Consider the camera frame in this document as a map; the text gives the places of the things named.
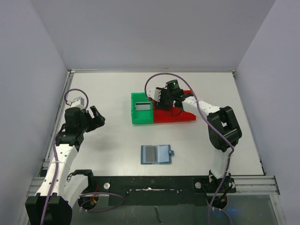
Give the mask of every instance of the green tray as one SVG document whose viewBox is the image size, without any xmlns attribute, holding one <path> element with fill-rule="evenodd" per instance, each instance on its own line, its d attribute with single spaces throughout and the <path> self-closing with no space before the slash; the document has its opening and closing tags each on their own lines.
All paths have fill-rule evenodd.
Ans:
<svg viewBox="0 0 300 225">
<path fill-rule="evenodd" d="M 145 93 L 131 93 L 132 124 L 154 123 L 152 101 L 148 101 Z"/>
</svg>

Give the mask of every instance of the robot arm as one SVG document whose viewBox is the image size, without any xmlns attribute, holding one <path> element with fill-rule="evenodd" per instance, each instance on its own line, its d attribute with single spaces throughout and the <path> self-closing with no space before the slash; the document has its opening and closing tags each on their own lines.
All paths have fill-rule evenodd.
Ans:
<svg viewBox="0 0 300 225">
<path fill-rule="evenodd" d="M 103 126 L 105 118 L 100 115 L 95 106 L 91 106 L 90 109 L 94 115 L 92 118 L 90 113 L 84 110 L 84 100 L 81 97 L 74 99 L 70 105 L 71 107 L 65 110 L 66 123 L 63 124 L 55 139 L 59 168 L 44 224 L 69 225 L 72 219 L 72 207 L 79 195 L 84 191 L 94 191 L 96 187 L 91 170 L 76 170 L 72 173 L 71 181 L 69 183 L 66 181 L 71 164 L 83 142 L 83 134 Z M 40 224 L 56 163 L 53 157 L 43 184 L 36 195 L 28 197 L 25 203 L 32 225 Z"/>
<path fill-rule="evenodd" d="M 166 83 L 165 88 L 146 90 L 147 98 L 154 101 L 158 109 L 170 109 L 172 106 L 182 111 L 200 116 L 195 97 L 188 93 L 184 94 L 180 89 L 177 80 Z M 203 115 L 206 115 L 208 122 L 213 125 L 230 143 L 235 146 L 242 136 L 241 129 L 231 107 L 224 108 L 213 106 L 204 101 L 199 101 L 199 107 Z M 209 137 L 211 144 L 216 148 L 211 173 L 216 179 L 223 177 L 230 153 L 228 144 L 210 127 Z"/>
</svg>

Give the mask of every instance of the gray wall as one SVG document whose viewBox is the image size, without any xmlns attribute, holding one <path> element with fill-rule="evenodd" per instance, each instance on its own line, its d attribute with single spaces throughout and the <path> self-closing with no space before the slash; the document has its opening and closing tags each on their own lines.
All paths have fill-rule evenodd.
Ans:
<svg viewBox="0 0 300 225">
<path fill-rule="evenodd" d="M 236 82 L 289 225 L 299 224 L 300 1 L 277 0 L 237 69 Z"/>
<path fill-rule="evenodd" d="M 236 69 L 275 0 L 32 0 L 71 69 Z"/>
<path fill-rule="evenodd" d="M 67 71 L 30 0 L 0 7 L 0 223 L 17 224 Z"/>
</svg>

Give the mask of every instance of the white table surface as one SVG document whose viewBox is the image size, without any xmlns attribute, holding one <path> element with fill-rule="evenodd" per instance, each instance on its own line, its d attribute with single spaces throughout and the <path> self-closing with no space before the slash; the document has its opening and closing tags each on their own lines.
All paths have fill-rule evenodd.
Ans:
<svg viewBox="0 0 300 225">
<path fill-rule="evenodd" d="M 75 73 L 71 88 L 84 90 L 106 118 L 105 125 L 84 134 L 84 141 L 70 171 L 92 169 L 96 176 L 188 176 L 208 175 L 214 147 L 201 118 L 194 122 L 134 126 L 131 122 L 132 92 L 143 92 L 154 73 Z M 177 73 L 203 101 L 233 108 L 243 136 L 231 160 L 233 175 L 263 175 L 259 156 L 231 73 Z M 164 87 L 174 79 L 153 78 L 148 87 Z M 183 82 L 180 87 L 187 89 Z M 68 99 L 81 94 L 70 92 Z M 141 145 L 170 144 L 170 165 L 141 165 Z"/>
</svg>

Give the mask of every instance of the wire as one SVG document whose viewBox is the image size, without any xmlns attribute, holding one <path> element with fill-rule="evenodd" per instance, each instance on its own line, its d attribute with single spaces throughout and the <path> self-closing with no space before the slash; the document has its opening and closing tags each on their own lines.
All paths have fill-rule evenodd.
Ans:
<svg viewBox="0 0 300 225">
<path fill-rule="evenodd" d="M 179 116 L 181 113 L 182 113 L 183 111 L 182 110 L 180 110 L 180 112 L 178 113 L 178 114 L 176 114 L 176 115 L 172 115 L 171 114 L 171 111 L 170 111 L 170 116 Z"/>
<path fill-rule="evenodd" d="M 67 176 L 67 182 L 68 183 L 71 181 L 72 176 L 73 176 L 72 172 Z"/>
<path fill-rule="evenodd" d="M 218 134 L 218 135 L 226 142 L 226 144 L 228 144 L 229 147 L 232 149 L 231 152 L 230 152 L 229 155 L 228 155 L 227 165 L 226 165 L 226 169 L 225 169 L 223 178 L 222 178 L 222 180 L 221 180 L 219 186 L 217 187 L 217 190 L 216 190 L 214 196 L 212 197 L 212 200 L 211 200 L 210 205 L 209 205 L 209 209 L 208 209 L 208 224 L 210 225 L 210 211 L 211 211 L 211 206 L 212 206 L 212 203 L 213 203 L 213 201 L 215 200 L 215 198 L 216 198 L 216 196 L 217 196 L 217 194 L 218 194 L 220 188 L 222 187 L 222 185 L 223 185 L 223 183 L 224 183 L 224 180 L 225 180 L 225 178 L 226 178 L 227 171 L 228 171 L 229 164 L 230 164 L 231 155 L 234 153 L 234 146 L 233 146 L 233 145 L 232 145 L 232 144 L 231 144 L 231 143 L 230 143 L 230 142 L 229 142 L 229 141 L 228 141 L 228 140 L 227 140 L 227 139 L 226 139 L 226 138 L 225 138 L 225 137 L 217 130 L 217 129 L 215 129 L 213 125 L 211 125 L 211 124 L 207 121 L 207 119 L 205 118 L 205 116 L 203 115 L 203 113 L 202 113 L 201 110 L 200 110 L 199 101 L 197 101 L 198 98 L 197 98 L 195 92 L 193 91 L 192 87 L 187 83 L 187 81 L 186 81 L 185 79 L 183 79 L 181 76 L 176 75 L 176 74 L 172 74 L 172 73 L 159 73 L 159 74 L 154 74 L 154 75 L 152 75 L 151 77 L 149 77 L 149 79 L 148 79 L 148 80 L 146 81 L 146 83 L 145 83 L 144 92 L 145 92 L 146 98 L 148 98 L 148 97 L 147 97 L 147 94 L 146 94 L 147 84 L 149 83 L 149 81 L 150 81 L 153 77 L 156 77 L 156 76 L 159 76 L 159 75 L 171 75 L 171 76 L 175 76 L 175 77 L 181 79 L 181 80 L 188 86 L 188 88 L 191 90 L 193 96 L 194 96 L 195 99 L 196 99 L 196 104 L 197 104 L 198 112 L 199 112 L 199 114 L 201 115 L 201 117 L 202 117 L 202 119 L 204 120 L 204 122 L 206 122 L 207 125 L 208 125 L 214 132 L 216 132 L 216 133 L 217 133 L 217 134 Z"/>
<path fill-rule="evenodd" d="M 118 197 L 118 198 L 121 198 L 122 199 L 122 202 L 120 204 L 117 204 L 115 206 L 112 206 L 112 207 L 109 207 L 109 208 L 106 208 L 106 209 L 103 209 L 103 210 L 94 210 L 94 211 L 91 211 L 91 210 L 86 210 L 83 206 L 86 204 L 86 203 L 89 203 L 90 200 L 87 200 L 85 202 L 83 202 L 80 207 L 83 208 L 86 212 L 93 212 L 93 213 L 96 213 L 96 212 L 106 212 L 106 211 L 109 211 L 109 210 L 113 210 L 119 206 L 121 206 L 122 204 L 124 204 L 125 202 L 125 199 L 121 196 L 121 195 L 118 195 L 118 194 L 114 194 L 114 193 L 109 193 L 109 192 L 90 192 L 90 193 L 85 193 L 85 194 L 81 194 L 79 195 L 80 197 L 85 197 L 87 195 L 110 195 L 110 196 L 115 196 L 115 197 Z"/>
<path fill-rule="evenodd" d="M 96 185 L 96 192 L 98 192 L 98 191 L 99 191 L 99 185 L 97 184 L 97 185 Z M 96 200 L 95 200 L 95 196 L 96 196 L 96 195 L 93 195 L 93 196 L 90 198 L 90 203 L 92 203 L 92 202 L 97 203 Z"/>
<path fill-rule="evenodd" d="M 228 193 L 228 191 L 230 191 L 231 190 L 231 188 L 232 188 L 232 186 L 230 187 L 230 188 L 228 188 L 227 190 L 225 190 L 225 192 L 223 193 L 223 195 L 220 197 L 220 199 L 219 199 L 219 201 L 221 202 L 222 201 L 222 199 L 223 198 L 225 198 L 226 197 L 226 195 L 227 195 L 227 193 Z"/>
<path fill-rule="evenodd" d="M 208 196 L 206 194 L 205 187 L 203 187 L 202 189 L 203 189 L 203 192 L 205 194 L 207 202 L 210 202 L 209 199 L 208 199 Z M 220 209 L 220 208 L 217 208 L 217 207 L 214 207 L 214 208 L 221 211 L 221 212 L 223 212 L 228 217 L 230 224 L 233 225 L 233 222 L 232 222 L 232 219 L 231 219 L 230 215 L 224 209 Z"/>
<path fill-rule="evenodd" d="M 41 223 L 40 225 L 43 225 L 44 224 L 44 219 L 45 219 L 45 215 L 46 215 L 46 210 L 47 210 L 47 205 L 48 205 L 48 202 L 49 202 L 49 198 L 50 198 L 50 195 L 51 195 L 51 192 L 53 190 L 53 187 L 54 187 L 54 184 L 55 184 L 55 180 L 56 180 L 56 177 L 57 177 L 57 174 L 58 174 L 58 155 L 57 155 L 57 151 L 56 151 L 56 146 L 55 146 L 55 139 L 57 137 L 57 135 L 59 134 L 59 132 L 54 136 L 53 140 L 52 140 L 52 148 L 53 148 L 53 152 L 54 152 L 54 158 L 55 158 L 55 171 L 54 171 L 54 175 L 53 175 L 53 178 L 52 178 L 52 181 L 51 181 L 51 185 L 50 185 L 50 188 L 49 188 L 49 191 L 48 191 L 48 194 L 47 194 L 47 197 L 46 197 L 46 201 L 45 201 L 45 204 L 44 204 L 44 208 L 43 208 L 43 213 L 42 213 L 42 217 L 41 217 Z"/>
<path fill-rule="evenodd" d="M 68 100 L 67 100 L 67 94 L 69 92 L 71 92 L 71 91 L 74 91 L 74 90 L 80 91 L 82 94 L 85 95 L 85 97 L 86 97 L 86 106 L 85 106 L 84 110 L 86 110 L 88 108 L 88 106 L 89 106 L 89 97 L 88 97 L 88 95 L 83 90 L 78 89 L 78 88 L 73 88 L 73 89 L 67 90 L 67 92 L 64 95 L 64 100 L 65 100 L 66 104 L 68 105 L 68 103 L 67 103 L 68 102 Z"/>
</svg>

